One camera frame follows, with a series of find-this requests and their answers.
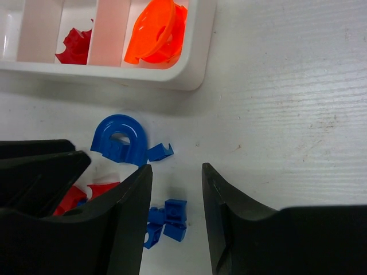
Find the red curved lego piece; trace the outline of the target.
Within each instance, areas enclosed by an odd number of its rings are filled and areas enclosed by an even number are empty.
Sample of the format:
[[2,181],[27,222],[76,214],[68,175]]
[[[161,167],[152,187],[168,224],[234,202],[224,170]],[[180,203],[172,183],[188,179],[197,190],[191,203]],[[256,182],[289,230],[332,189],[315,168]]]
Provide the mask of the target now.
[[92,29],[81,31],[73,27],[63,40],[64,51],[56,53],[55,57],[61,64],[86,65],[91,36]]

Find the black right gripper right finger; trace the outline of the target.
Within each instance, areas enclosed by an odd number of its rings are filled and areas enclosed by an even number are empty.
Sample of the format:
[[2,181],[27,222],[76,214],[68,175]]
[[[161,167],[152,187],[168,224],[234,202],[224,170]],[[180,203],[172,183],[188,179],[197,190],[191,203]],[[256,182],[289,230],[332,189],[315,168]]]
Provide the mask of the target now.
[[272,209],[202,166],[213,274],[365,274],[366,206]]

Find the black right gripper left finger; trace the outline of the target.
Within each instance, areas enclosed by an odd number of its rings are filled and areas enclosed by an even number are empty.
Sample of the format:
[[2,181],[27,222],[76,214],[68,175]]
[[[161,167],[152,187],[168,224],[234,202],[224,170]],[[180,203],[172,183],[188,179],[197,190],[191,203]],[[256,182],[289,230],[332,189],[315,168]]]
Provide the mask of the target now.
[[1,210],[2,274],[138,274],[153,171],[149,164],[62,216]]

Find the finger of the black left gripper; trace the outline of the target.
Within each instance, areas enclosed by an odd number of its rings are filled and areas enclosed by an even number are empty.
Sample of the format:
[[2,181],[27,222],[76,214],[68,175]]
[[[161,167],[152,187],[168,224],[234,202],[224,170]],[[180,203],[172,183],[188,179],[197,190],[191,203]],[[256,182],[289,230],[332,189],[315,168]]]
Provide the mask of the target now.
[[50,216],[90,164],[83,151],[1,160],[1,207]]
[[65,139],[1,141],[1,159],[57,154],[75,150],[76,147]]

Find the blue lego arch piece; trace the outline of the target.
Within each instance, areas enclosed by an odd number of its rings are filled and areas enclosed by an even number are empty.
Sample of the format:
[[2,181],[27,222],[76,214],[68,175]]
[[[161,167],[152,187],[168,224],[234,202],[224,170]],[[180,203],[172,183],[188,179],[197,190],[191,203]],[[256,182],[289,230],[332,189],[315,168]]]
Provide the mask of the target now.
[[147,135],[134,118],[111,115],[97,126],[90,150],[116,163],[142,167],[147,163]]

